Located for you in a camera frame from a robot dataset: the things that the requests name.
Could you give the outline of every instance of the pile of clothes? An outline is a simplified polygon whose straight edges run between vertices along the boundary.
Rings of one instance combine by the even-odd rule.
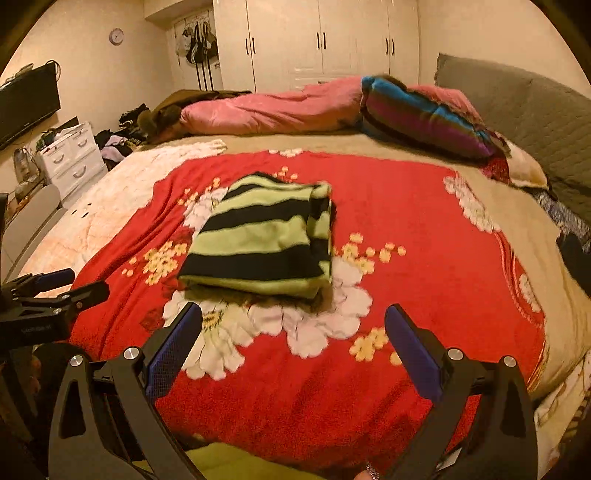
[[[145,135],[138,127],[138,117],[148,109],[145,103],[125,112],[119,118],[119,130],[103,130],[95,135],[103,161],[109,170],[115,168],[125,157],[131,155],[140,145],[146,143]]]

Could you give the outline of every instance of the beige bedsheet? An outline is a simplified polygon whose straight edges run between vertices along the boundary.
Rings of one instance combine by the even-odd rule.
[[[439,157],[407,148],[382,145],[361,134],[222,135],[217,138],[221,141],[212,142],[211,137],[187,138],[128,157],[71,208],[43,240],[27,262],[24,272],[47,272],[66,267],[80,271],[84,263],[124,226],[135,210],[147,203],[151,197],[151,186],[156,180],[165,177],[184,159],[219,154],[225,149],[224,145],[227,146],[225,153],[302,148],[421,161],[454,168],[466,179],[501,226],[530,278],[546,315],[544,367],[533,396],[546,395],[556,388],[591,348],[591,300],[564,267],[556,247],[558,228],[528,194],[489,180],[474,167],[450,164]],[[564,403],[576,405],[579,395],[571,390],[569,392],[569,401]],[[548,415],[538,417],[543,417],[538,422],[539,427],[544,423],[551,425],[552,433],[548,435],[554,438],[561,436],[572,415],[569,417],[568,411],[563,412],[562,421],[555,422],[549,422]]]

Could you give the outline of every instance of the pink comforter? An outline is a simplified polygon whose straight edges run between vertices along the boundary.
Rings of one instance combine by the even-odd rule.
[[[334,131],[355,124],[361,95],[361,77],[347,77],[301,92],[197,102],[183,109],[180,123],[194,135]]]

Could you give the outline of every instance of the brown blanket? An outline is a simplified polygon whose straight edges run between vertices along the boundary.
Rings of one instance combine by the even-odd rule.
[[[217,100],[220,98],[233,98],[239,95],[251,93],[247,90],[236,92],[234,90],[179,90],[162,101],[153,111],[146,110],[138,117],[138,126],[142,133],[153,142],[165,129],[174,125],[183,108],[195,102],[204,100]]]

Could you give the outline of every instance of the green and black striped sweater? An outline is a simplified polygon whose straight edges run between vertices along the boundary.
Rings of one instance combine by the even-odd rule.
[[[179,279],[312,300],[330,285],[330,185],[256,172],[234,183],[197,234]]]

